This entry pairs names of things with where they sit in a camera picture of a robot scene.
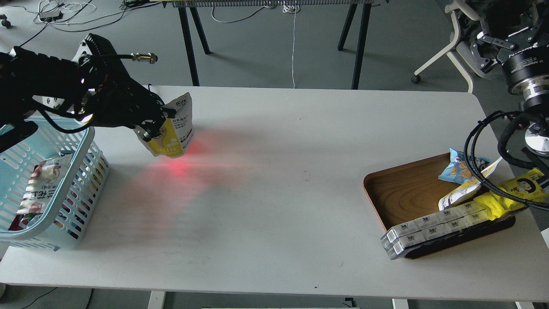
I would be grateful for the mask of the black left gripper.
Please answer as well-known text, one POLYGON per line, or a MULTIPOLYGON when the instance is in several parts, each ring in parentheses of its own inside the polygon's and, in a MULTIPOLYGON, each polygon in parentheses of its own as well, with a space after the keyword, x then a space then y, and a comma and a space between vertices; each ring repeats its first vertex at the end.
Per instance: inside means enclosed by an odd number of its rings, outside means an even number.
POLYGON ((92 114, 93 126, 136 128, 137 137, 149 142, 165 133, 163 124, 175 117, 177 109, 132 79, 124 59, 148 64, 158 61, 154 53, 119 54, 108 39, 97 34, 83 39, 74 60, 82 86, 94 94, 82 105, 82 111, 92 114))

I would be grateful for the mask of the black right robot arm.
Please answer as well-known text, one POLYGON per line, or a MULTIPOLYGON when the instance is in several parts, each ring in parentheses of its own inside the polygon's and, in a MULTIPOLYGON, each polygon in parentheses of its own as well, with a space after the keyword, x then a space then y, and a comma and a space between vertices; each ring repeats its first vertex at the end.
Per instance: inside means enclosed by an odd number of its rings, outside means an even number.
POLYGON ((508 164, 542 172, 548 186, 548 2, 546 0, 469 0, 480 19, 471 41, 477 67, 490 72, 500 65, 507 90, 522 95, 518 111, 496 111, 472 130, 465 141, 465 164, 480 183, 497 196, 497 188, 469 158, 481 131, 497 118, 510 117, 498 141, 498 152, 508 164))

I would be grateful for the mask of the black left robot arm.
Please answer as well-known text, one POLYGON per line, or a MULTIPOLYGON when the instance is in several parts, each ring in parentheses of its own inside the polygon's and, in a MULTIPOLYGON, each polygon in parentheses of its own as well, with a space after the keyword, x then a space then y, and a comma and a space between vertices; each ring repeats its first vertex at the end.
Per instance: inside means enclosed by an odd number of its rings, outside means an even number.
POLYGON ((28 121, 36 111, 63 133, 80 129, 60 127, 50 113, 76 121, 90 116, 83 129, 139 127, 143 129, 139 137, 145 142, 159 136, 166 119, 176 115, 156 93, 133 80, 122 64, 122 59, 154 64, 155 54, 118 54, 108 39, 92 33, 80 47, 73 61, 20 46, 1 53, 0 119, 1 125, 12 127, 1 135, 2 152, 37 131, 38 125, 28 121))

